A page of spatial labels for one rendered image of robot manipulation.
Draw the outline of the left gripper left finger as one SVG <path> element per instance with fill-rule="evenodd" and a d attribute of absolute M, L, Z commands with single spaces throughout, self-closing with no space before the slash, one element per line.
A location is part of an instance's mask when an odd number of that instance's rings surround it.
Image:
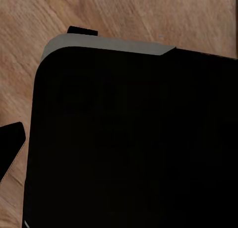
<path fill-rule="evenodd" d="M 26 140 L 22 122 L 0 127 L 0 181 Z"/>

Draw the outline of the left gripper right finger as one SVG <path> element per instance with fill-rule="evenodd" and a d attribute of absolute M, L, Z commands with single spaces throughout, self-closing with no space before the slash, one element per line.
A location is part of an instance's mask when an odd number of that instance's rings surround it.
<path fill-rule="evenodd" d="M 238 161 L 238 123 L 228 121 L 224 127 L 222 139 Z"/>

